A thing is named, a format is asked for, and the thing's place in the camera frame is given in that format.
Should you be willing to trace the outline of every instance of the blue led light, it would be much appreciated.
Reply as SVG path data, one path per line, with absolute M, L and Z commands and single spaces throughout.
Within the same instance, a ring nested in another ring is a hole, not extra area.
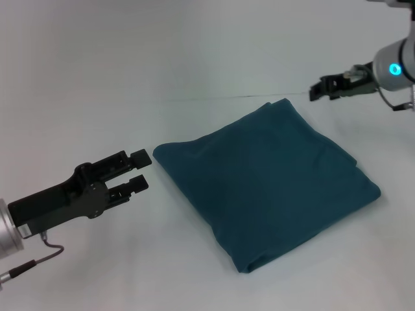
M 402 68 L 397 63 L 393 63 L 389 66 L 389 72 L 394 76 L 399 76 L 402 73 Z

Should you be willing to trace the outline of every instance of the dark green fabric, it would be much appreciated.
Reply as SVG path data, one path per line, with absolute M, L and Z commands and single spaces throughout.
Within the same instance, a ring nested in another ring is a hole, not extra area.
M 381 192 L 288 100 L 153 156 L 212 227 L 239 272 L 306 242 Z

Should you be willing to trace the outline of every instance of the black cable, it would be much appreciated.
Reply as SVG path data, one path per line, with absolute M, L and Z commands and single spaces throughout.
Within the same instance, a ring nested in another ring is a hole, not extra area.
M 360 70 L 365 71 L 370 76 L 370 78 L 372 78 L 372 80 L 375 84 L 376 90 L 379 92 L 379 95 L 381 96 L 381 98 L 383 99 L 385 104 L 388 105 L 390 108 L 392 108 L 393 111 L 406 110 L 406 109 L 410 108 L 410 102 L 406 102 L 404 104 L 400 104 L 400 105 L 397 105 L 397 106 L 392 105 L 389 102 L 389 100 L 386 99 L 385 94 L 383 94 L 381 86 L 379 85 L 379 83 L 377 83 L 374 72 L 372 70 L 370 70 L 369 68 L 367 68 L 367 66 L 365 66 L 365 65 L 354 65 L 354 67 L 356 69 L 360 69 Z
M 56 251 L 55 253 L 49 255 L 49 256 L 46 256 L 46 257 L 44 257 L 42 259 L 37 260 L 36 261 L 36 264 L 41 264 L 42 262 L 45 262 L 45 261 L 47 261 L 49 259 L 52 259 L 53 257 L 58 256 L 59 254 L 61 254 L 65 250 L 65 248 L 62 245 L 54 245 L 54 244 L 48 243 L 47 238 L 45 240 L 44 239 L 42 239 L 42 240 L 43 240 L 43 243 L 45 243 L 45 245 L 48 248 L 58 248 L 59 250 Z
M 55 253 L 49 255 L 49 256 L 46 256 L 46 257 L 42 258 L 42 259 L 39 259 L 39 260 L 31 260 L 31 261 L 26 262 L 25 264 L 22 264 L 22 265 L 14 268 L 14 269 L 9 270 L 8 271 L 8 278 L 5 277 L 3 279 L 3 283 L 9 281 L 10 279 L 14 279 L 15 277 L 18 277 L 22 273 L 25 273 L 26 271 L 28 271 L 28 270 L 32 269 L 33 267 L 35 267 L 37 264 L 41 264 L 42 262 L 45 262 L 45 261 L 47 261 L 47 260 L 49 260 L 51 258 L 54 258 L 54 257 L 58 256 L 59 254 L 61 254 L 64 251 L 65 248 L 62 245 L 54 245 L 54 244 L 48 243 L 46 231 L 45 232 L 42 232 L 40 234 L 40 237 L 43 240 L 43 243 L 45 243 L 45 245 L 48 248 L 58 248 L 59 250 L 56 251 Z

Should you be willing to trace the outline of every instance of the white surface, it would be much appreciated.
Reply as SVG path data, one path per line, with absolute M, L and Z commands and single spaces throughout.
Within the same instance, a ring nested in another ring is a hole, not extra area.
M 80 163 L 195 139 L 283 97 L 356 157 L 383 197 L 242 275 L 154 163 L 140 172 L 150 188 L 130 203 L 50 230 L 65 252 L 5 284 L 0 309 L 414 310 L 415 115 L 375 95 L 284 95 L 370 61 L 406 36 L 407 18 L 363 0 L 2 0 L 7 202 Z M 36 237 L 25 247 L 0 271 L 49 253 Z

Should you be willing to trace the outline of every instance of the silver cylindrical joint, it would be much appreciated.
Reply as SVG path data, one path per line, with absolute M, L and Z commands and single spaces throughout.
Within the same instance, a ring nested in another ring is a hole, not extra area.
M 404 74 L 401 51 L 405 40 L 395 42 L 381 49 L 373 60 L 373 73 L 377 83 L 387 91 L 399 91 L 410 87 L 413 82 Z
M 0 259 L 23 249 L 19 231 L 7 208 L 7 204 L 0 199 Z
M 3 273 L 3 274 L 1 274 L 0 275 L 0 292 L 1 292 L 1 290 L 3 289 L 2 287 L 1 287 L 1 285 L 3 284 L 3 283 L 6 283 L 7 281 L 9 281 L 9 280 L 11 280 L 12 279 L 12 277 L 11 277 L 11 275 L 10 275 L 10 273 L 9 272 L 6 272 L 6 273 Z

